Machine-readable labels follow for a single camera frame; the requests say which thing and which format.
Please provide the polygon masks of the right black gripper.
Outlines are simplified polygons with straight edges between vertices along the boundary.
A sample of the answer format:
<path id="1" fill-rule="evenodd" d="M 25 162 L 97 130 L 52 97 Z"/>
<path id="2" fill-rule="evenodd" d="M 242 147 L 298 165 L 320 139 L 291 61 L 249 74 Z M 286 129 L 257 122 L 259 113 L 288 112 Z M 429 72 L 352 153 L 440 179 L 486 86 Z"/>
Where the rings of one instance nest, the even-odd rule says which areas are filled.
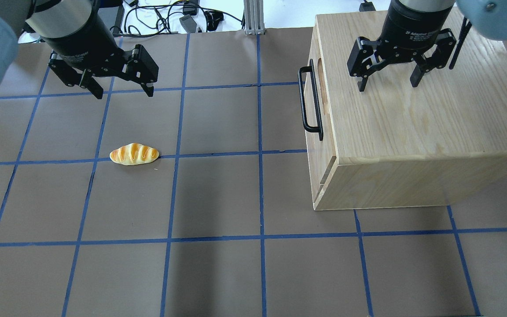
<path id="1" fill-rule="evenodd" d="M 410 83 L 416 88 L 434 68 L 444 68 L 456 44 L 452 30 L 444 29 L 454 0 L 392 0 L 380 36 L 355 40 L 347 61 L 350 75 L 364 92 L 369 76 L 391 64 L 415 62 Z"/>

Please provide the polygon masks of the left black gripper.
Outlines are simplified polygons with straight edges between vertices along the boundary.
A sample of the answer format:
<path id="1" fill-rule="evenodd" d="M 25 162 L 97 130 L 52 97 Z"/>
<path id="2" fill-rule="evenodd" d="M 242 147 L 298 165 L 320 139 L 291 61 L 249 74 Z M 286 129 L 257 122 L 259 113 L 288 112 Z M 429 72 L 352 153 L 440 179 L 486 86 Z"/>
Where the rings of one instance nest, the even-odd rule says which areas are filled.
<path id="1" fill-rule="evenodd" d="M 151 98 L 159 68 L 138 44 L 122 50 L 92 0 L 40 0 L 38 33 L 53 50 L 50 69 L 68 86 L 78 85 L 102 99 L 96 77 L 119 77 L 141 85 Z"/>

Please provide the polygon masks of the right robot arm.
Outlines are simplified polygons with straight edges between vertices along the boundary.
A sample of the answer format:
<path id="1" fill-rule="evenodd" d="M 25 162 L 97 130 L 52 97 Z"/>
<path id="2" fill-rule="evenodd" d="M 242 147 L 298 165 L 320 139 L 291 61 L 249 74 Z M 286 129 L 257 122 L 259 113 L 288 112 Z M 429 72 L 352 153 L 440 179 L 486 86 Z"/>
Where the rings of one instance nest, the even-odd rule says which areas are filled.
<path id="1" fill-rule="evenodd" d="M 485 38 L 507 41 L 507 0 L 393 0 L 380 36 L 355 40 L 348 72 L 360 79 L 364 92 L 375 72 L 414 62 L 410 82 L 416 88 L 431 70 L 454 68 L 471 28 Z"/>

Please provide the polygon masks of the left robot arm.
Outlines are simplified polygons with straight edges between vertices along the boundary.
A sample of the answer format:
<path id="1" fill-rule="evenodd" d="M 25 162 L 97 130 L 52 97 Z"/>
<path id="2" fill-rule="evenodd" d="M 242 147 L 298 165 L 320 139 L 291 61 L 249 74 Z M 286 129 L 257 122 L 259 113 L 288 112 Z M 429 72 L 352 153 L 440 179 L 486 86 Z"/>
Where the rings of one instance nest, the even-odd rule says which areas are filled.
<path id="1" fill-rule="evenodd" d="M 120 0 L 0 0 L 0 84 L 18 54 L 18 39 L 30 26 L 52 48 L 48 66 L 69 87 L 101 99 L 98 77 L 118 77 L 154 93 L 159 67 L 143 45 L 124 51 L 98 14 Z"/>

